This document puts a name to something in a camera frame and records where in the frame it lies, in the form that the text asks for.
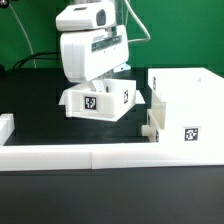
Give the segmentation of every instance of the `white container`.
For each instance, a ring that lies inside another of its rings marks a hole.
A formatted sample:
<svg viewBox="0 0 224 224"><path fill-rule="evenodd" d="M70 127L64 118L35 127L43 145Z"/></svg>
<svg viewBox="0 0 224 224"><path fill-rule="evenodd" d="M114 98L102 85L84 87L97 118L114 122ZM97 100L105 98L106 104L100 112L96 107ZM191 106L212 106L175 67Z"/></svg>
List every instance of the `white container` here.
<svg viewBox="0 0 224 224"><path fill-rule="evenodd" d="M149 69L152 142L216 142L224 130L224 80L204 68Z"/></svg>
<svg viewBox="0 0 224 224"><path fill-rule="evenodd" d="M117 121L135 105L136 81L105 79L106 91L96 91L102 80L85 82L63 92L60 105L66 117Z"/></svg>

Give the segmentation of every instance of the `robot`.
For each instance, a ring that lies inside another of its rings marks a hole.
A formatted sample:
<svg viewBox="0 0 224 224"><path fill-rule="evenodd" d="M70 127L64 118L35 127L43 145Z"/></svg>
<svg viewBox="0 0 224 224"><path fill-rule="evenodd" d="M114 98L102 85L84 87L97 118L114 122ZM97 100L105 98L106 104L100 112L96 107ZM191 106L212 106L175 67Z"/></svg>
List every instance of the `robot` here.
<svg viewBox="0 0 224 224"><path fill-rule="evenodd" d="M65 76L79 83L63 92L67 117L117 121L136 101L136 82L113 79L129 69L128 40L115 0L77 1L56 18Z"/></svg>

